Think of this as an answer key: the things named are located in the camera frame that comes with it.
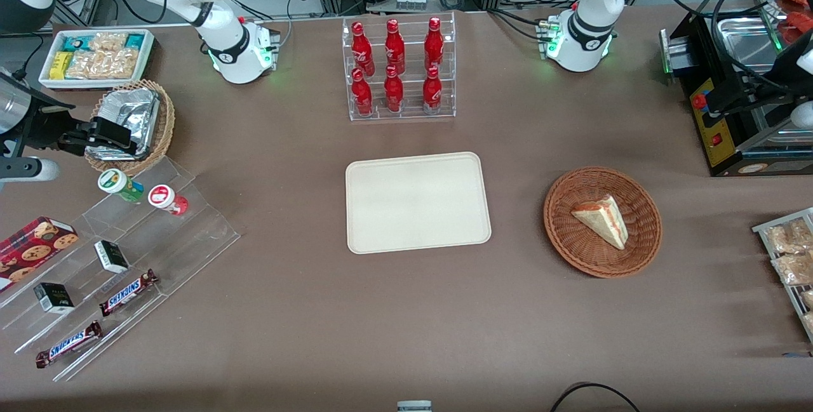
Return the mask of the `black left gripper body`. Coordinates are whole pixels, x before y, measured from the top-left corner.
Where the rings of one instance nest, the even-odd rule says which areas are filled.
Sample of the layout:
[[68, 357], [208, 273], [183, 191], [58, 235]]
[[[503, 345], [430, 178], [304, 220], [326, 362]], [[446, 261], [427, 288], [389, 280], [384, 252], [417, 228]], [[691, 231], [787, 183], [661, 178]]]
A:
[[793, 101], [791, 88], [793, 82], [787, 74], [769, 72], [763, 74], [764, 80], [747, 76], [744, 72], [735, 72], [732, 80], [736, 82], [735, 102], [730, 114], [751, 111], [764, 105], [784, 105]]

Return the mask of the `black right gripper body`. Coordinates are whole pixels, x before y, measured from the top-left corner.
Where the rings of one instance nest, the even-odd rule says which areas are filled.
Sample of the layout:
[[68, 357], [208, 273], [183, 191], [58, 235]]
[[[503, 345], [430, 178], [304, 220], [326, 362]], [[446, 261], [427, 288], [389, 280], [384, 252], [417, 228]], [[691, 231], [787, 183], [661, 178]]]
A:
[[26, 146], [44, 150], [58, 150], [67, 154], [84, 154], [90, 132], [98, 126], [93, 117], [89, 121], [74, 119], [67, 107], [31, 107], [26, 115], [29, 129]]

